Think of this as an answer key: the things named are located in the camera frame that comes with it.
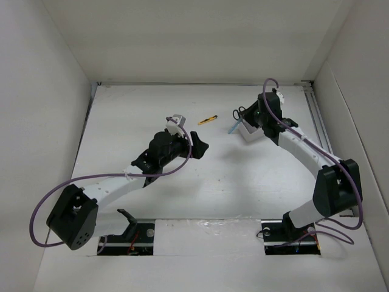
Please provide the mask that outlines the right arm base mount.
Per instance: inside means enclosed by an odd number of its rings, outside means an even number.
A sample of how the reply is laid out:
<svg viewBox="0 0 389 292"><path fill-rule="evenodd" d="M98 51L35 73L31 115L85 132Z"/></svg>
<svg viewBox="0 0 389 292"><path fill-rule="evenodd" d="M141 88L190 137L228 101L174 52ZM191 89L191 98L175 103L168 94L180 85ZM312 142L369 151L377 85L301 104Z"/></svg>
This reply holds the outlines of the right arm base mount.
<svg viewBox="0 0 389 292"><path fill-rule="evenodd" d="M264 253L267 256L320 255L320 247L311 223L296 229L287 228L283 220L261 220L261 229L257 237L263 240Z"/></svg>

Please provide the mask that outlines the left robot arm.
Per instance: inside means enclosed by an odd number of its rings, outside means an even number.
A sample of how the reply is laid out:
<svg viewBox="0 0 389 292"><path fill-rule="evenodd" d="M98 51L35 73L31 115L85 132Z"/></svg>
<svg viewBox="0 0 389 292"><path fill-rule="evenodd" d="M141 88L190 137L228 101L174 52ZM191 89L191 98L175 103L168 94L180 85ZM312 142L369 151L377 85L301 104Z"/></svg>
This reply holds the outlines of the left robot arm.
<svg viewBox="0 0 389 292"><path fill-rule="evenodd" d="M158 132L125 173L86 187L69 184L49 214L47 226L71 250L80 249L94 236L101 236L101 231L96 230L97 217L104 207L152 184L174 159L203 157L209 145L201 141L195 131L190 136L191 140L188 141L178 134Z"/></svg>

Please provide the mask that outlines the yellow utility knife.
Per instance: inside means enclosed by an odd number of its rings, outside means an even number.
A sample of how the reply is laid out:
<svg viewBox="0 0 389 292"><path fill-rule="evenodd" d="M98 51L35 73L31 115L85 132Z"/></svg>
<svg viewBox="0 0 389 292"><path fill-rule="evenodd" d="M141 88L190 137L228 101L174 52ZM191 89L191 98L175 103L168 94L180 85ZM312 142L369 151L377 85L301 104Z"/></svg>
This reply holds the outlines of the yellow utility knife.
<svg viewBox="0 0 389 292"><path fill-rule="evenodd" d="M211 121L213 121L213 120L216 120L217 118L218 118L218 115L214 115L214 116L212 116L212 117L206 118L206 119L204 119L204 120L198 122L198 125L203 125L203 124L205 124L205 123L208 123L208 122L211 122Z"/></svg>

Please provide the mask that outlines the black handled scissors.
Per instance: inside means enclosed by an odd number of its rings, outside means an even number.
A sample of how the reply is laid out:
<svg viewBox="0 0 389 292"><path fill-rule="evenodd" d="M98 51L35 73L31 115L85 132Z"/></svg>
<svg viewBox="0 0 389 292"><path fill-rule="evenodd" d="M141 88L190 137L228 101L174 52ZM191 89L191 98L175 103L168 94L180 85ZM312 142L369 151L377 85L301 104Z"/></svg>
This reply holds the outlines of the black handled scissors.
<svg viewBox="0 0 389 292"><path fill-rule="evenodd" d="M242 112L246 110L245 107L239 106L237 109L232 111L232 116L235 120L239 120L241 118Z"/></svg>

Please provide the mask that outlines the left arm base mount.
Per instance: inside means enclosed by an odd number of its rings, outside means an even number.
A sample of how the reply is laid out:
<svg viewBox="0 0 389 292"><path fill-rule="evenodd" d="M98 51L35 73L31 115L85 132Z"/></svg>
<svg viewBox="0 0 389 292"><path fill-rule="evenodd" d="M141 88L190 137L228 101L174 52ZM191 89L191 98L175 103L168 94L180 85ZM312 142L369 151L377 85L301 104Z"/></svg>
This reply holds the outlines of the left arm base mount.
<svg viewBox="0 0 389 292"><path fill-rule="evenodd" d="M98 221L98 256L151 256L154 254L156 221L136 219L124 209Z"/></svg>

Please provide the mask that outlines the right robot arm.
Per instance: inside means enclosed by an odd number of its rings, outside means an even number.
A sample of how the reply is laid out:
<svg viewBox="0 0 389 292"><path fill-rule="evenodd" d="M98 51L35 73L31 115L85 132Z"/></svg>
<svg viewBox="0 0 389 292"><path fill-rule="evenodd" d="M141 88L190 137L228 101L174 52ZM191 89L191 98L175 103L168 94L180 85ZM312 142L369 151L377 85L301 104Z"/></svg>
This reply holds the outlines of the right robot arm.
<svg viewBox="0 0 389 292"><path fill-rule="evenodd" d="M259 130L276 146L289 152L315 178L312 198L283 215L281 232L285 244L314 234L308 229L352 207L362 207L359 166L340 159L306 137L298 123L283 117L279 92L262 92L256 102L239 114L249 127Z"/></svg>

